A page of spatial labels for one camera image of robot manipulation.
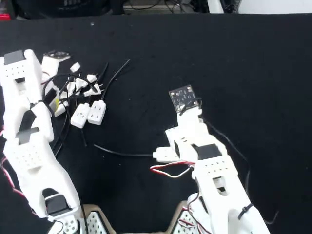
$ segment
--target hole pattern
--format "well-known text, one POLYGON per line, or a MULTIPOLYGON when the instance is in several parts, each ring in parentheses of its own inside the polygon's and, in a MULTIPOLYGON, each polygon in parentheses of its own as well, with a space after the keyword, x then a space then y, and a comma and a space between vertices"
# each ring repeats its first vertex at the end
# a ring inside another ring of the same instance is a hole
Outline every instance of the hole pattern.
POLYGON ((7 78, 19 79, 25 77, 24 61, 12 63, 5 66, 5 76, 7 78))
MULTIPOLYGON (((189 215, 188 211, 183 211, 178 219, 182 219, 189 223, 195 224, 194 219, 189 215)), ((199 234, 199 232, 196 225, 191 228, 185 228, 177 222, 172 234, 199 234)))
POLYGON ((107 234, 106 230, 96 212, 91 212, 88 219, 89 234, 107 234))

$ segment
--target black cloth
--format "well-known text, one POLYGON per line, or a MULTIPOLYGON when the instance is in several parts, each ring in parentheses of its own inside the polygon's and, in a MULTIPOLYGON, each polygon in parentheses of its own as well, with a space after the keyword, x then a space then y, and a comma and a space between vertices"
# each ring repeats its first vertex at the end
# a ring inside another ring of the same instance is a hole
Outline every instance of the black cloth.
MULTIPOLYGON (((109 61, 106 82, 131 59, 107 93, 102 125, 84 128, 89 147, 72 128, 59 156, 83 203, 100 206, 118 233, 165 230, 196 184, 190 174, 150 172, 152 158, 119 157, 91 143, 126 153, 168 145, 164 131, 177 124, 168 91, 187 84, 202 97, 205 118, 250 161, 251 202, 268 220, 280 210, 270 231, 305 233, 312 208, 311 24, 312 15, 14 21, 0 23, 0 54, 31 48, 41 59, 65 50, 89 73, 109 61)), ((226 146, 243 180, 247 165, 226 146)), ((31 214, 4 176, 0 187, 0 233, 47 231, 51 224, 31 214)))

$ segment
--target white cable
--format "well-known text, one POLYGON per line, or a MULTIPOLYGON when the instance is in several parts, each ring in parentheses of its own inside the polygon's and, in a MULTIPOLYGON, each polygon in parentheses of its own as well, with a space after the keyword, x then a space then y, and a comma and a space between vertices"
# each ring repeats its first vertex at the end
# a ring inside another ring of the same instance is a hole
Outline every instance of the white cable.
POLYGON ((168 177, 170 177, 170 178, 179 178, 179 177, 181 177, 182 175, 184 175, 185 173, 187 173, 189 170, 190 170, 190 168, 186 169, 185 171, 181 172, 181 173, 178 174, 178 175, 171 175, 171 174, 169 174, 169 173, 167 173, 167 172, 163 172, 163 171, 161 171, 161 170, 152 169, 153 172, 157 172, 157 173, 159 173, 159 174, 163 174, 163 175, 168 176, 168 177))

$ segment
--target black wire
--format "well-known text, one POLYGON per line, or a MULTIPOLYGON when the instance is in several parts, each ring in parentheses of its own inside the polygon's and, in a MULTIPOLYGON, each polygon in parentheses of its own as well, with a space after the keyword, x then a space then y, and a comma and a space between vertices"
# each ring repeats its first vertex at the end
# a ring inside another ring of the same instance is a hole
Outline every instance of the black wire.
POLYGON ((84 226, 85 226, 85 229, 86 229, 86 233, 89 234, 89 227, 88 227, 87 217, 86 217, 86 213, 84 211, 84 207, 83 207, 83 204, 82 204, 81 200, 80 200, 80 206, 81 206, 81 209, 82 209, 82 214, 83 214, 83 220, 84 220, 84 226))
POLYGON ((108 152, 110 154, 119 155, 119 156, 153 157, 153 154, 128 154, 128 153, 121 153, 121 152, 117 152, 117 151, 108 150, 108 149, 105 149, 102 146, 99 146, 96 144, 93 144, 93 146, 100 149, 100 150, 108 152))
MULTIPOLYGON (((66 117, 65 117, 65 120, 64 120, 62 129, 61 129, 61 133, 64 131, 64 128, 65 128, 65 124, 66 124, 66 121, 67 121, 68 114, 69 114, 69 111, 66 111, 66 117)), ((52 150, 55 149, 56 145, 58 144, 58 141, 59 141, 59 137, 55 140, 55 142, 54 142, 54 144, 53 144, 53 146, 52 146, 52 150)))
MULTIPOLYGON (((107 71, 107 68, 108 68, 108 65, 109 65, 109 62, 106 63, 106 65, 105 65, 103 71, 99 74, 99 76, 98 76, 98 78, 97 78, 95 84, 100 83, 100 82, 104 79, 105 74, 106 74, 106 71, 107 71)), ((92 98, 92 95, 90 95, 89 98, 88 98, 88 103, 89 103, 89 104, 90 104, 90 102, 91 102, 91 98, 92 98)))
POLYGON ((161 0, 157 0, 157 2, 149 7, 142 7, 142 8, 134 8, 131 1, 128 0, 129 5, 131 6, 132 9, 136 10, 136 11, 141 11, 141 10, 147 10, 147 9, 151 9, 155 6, 157 6, 160 3, 161 0))
MULTIPOLYGON (((75 99, 75 105, 76 105, 76 109, 77 109, 78 108, 77 99, 75 99)), ((80 130, 80 134, 81 134, 81 138, 82 138, 84 147, 87 147, 88 144, 87 144, 87 140, 86 140, 86 137, 85 137, 83 129, 80 130)))
POLYGON ((96 80, 96 84, 97 84, 97 83, 100 83, 100 82, 104 79, 104 76, 105 76, 105 74, 106 74, 106 72, 107 72, 108 65, 109 65, 109 62, 106 63, 106 65, 105 65, 103 71, 99 74, 99 76, 98 76, 98 78, 97 78, 97 80, 96 80))
MULTIPOLYGON (((67 131, 65 133, 65 136, 64 136, 64 141, 67 138, 69 130, 70 130, 70 112, 69 112, 69 109, 67 109, 67 113, 68 113, 68 127, 67 127, 67 131)), ((62 149, 63 145, 64 145, 64 143, 62 142, 60 147, 58 148, 57 152, 55 153, 55 158, 58 158, 58 154, 59 154, 60 150, 62 149)))
POLYGON ((56 79, 56 78, 58 78, 58 77, 63 77, 63 76, 68 76, 68 77, 70 77, 70 78, 67 80, 66 84, 61 88, 61 90, 59 91, 59 93, 61 93, 61 92, 65 89, 66 85, 72 80, 72 78, 74 78, 74 77, 79 78, 79 76, 74 75, 74 74, 69 74, 69 73, 67 73, 67 74, 66 74, 66 73, 63 73, 63 74, 56 74, 55 76, 50 77, 50 78, 44 83, 44 86, 43 86, 43 88, 42 88, 42 100, 44 100, 44 97, 45 97, 45 89, 47 88, 48 84, 49 84, 50 82, 54 81, 54 79, 56 79))
POLYGON ((183 108, 180 111, 180 116, 184 114, 184 112, 186 112, 188 110, 188 107, 191 106, 195 101, 200 101, 200 103, 198 104, 198 107, 201 108, 202 105, 202 100, 201 97, 195 97, 193 98, 191 101, 189 101, 188 103, 186 103, 185 106, 183 106, 183 108))
MULTIPOLYGON (((250 164, 249 164, 249 161, 247 160, 247 158, 236 148, 236 146, 233 144, 233 142, 223 133, 221 132, 220 130, 218 130, 216 127, 214 127, 209 121, 207 121, 204 117, 202 117, 203 121, 205 122, 205 124, 207 124, 210 128, 212 128, 216 133, 218 133, 219 135, 221 135, 222 137, 224 137, 227 142, 231 145, 231 147, 238 153, 238 155, 240 155, 242 157, 242 159, 245 160, 245 162, 247 163, 248 165, 248 171, 247 171, 247 174, 246 174, 246 177, 245 177, 245 191, 246 191, 246 194, 248 197, 249 196, 249 177, 250 177, 250 164)), ((274 214, 274 217, 271 221, 267 221, 265 219, 264 222, 268 225, 272 225, 275 223, 276 221, 276 218, 279 214, 279 210, 277 210, 274 214)))
POLYGON ((205 232, 207 232, 208 234, 212 234, 211 232, 209 232, 209 231, 207 231, 207 230, 205 229, 205 227, 193 216, 192 212, 190 211, 190 205, 191 205, 193 202, 195 202, 197 199, 199 199, 200 188, 199 188, 199 184, 198 184, 198 181, 197 181, 196 178, 195 178, 195 181, 196 181, 196 185, 197 185, 197 188, 198 188, 198 193, 197 193, 197 196, 196 196, 192 201, 190 201, 190 203, 188 203, 188 205, 187 205, 187 211, 189 212, 190 216, 195 220, 195 222, 196 222, 197 224, 199 224, 199 225, 204 229, 205 232))
POLYGON ((168 6, 168 3, 167 3, 168 0, 164 0, 164 3, 166 5, 166 7, 168 8, 168 10, 173 14, 174 11, 173 11, 173 8, 171 9, 169 6, 168 6))
POLYGON ((101 100, 104 100, 105 98, 105 94, 109 88, 109 86, 111 85, 111 83, 114 81, 114 79, 118 76, 118 74, 122 71, 122 69, 127 66, 127 64, 130 62, 130 59, 128 59, 122 67, 119 68, 119 70, 113 75, 113 77, 110 79, 110 81, 108 82, 107 86, 105 87, 104 91, 103 91, 103 94, 102 94, 102 97, 101 97, 101 100))
POLYGON ((61 230, 60 230, 58 233, 56 233, 56 234, 60 234, 60 232, 63 231, 64 224, 63 224, 61 221, 58 221, 58 220, 55 220, 54 222, 57 222, 57 223, 61 223, 61 224, 62 224, 61 230))

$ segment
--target white robotic arm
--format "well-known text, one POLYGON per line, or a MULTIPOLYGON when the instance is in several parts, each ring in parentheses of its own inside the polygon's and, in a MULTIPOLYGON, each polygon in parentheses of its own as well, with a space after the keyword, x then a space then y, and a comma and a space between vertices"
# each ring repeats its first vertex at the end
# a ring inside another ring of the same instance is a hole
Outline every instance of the white robotic arm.
POLYGON ((35 213, 40 218, 70 224, 64 225, 64 232, 73 234, 78 229, 77 220, 83 222, 79 196, 49 145, 54 139, 53 128, 49 110, 41 100, 41 84, 50 74, 57 73, 59 60, 43 61, 41 66, 32 50, 15 51, 0 58, 5 104, 3 135, 7 139, 3 152, 35 213), (20 131, 24 113, 29 110, 36 118, 30 129, 20 131), (42 192, 48 188, 57 193, 45 198, 42 192))
POLYGON ((154 158, 160 162, 195 163, 192 178, 196 180, 207 211, 190 197, 190 211, 201 220, 207 233, 268 234, 259 211, 251 202, 238 178, 236 167, 226 147, 209 134, 198 116, 200 99, 191 86, 169 92, 177 111, 178 126, 166 130, 170 147, 160 147, 154 158))

